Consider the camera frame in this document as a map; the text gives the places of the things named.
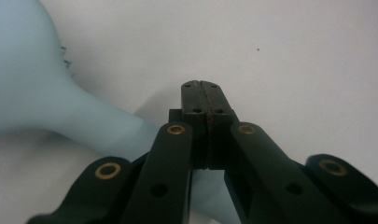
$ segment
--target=white surface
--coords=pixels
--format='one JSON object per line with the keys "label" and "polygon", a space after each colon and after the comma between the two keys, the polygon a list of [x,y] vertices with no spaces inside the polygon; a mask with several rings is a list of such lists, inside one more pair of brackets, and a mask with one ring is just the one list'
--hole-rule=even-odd
{"label": "white surface", "polygon": [[[41,2],[94,95],[161,125],[182,83],[212,81],[291,159],[332,154],[378,184],[378,1]],[[0,224],[55,209],[97,158],[55,133],[0,136]]]}

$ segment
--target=light blue plastic bottle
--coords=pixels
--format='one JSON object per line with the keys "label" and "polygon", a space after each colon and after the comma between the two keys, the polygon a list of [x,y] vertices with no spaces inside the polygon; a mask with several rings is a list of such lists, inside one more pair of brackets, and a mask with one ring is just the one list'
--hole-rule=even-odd
{"label": "light blue plastic bottle", "polygon": [[[148,152],[158,128],[82,90],[63,62],[56,29],[37,0],[0,0],[0,134],[46,129],[129,161]],[[238,223],[222,172],[193,177],[192,206]]]}

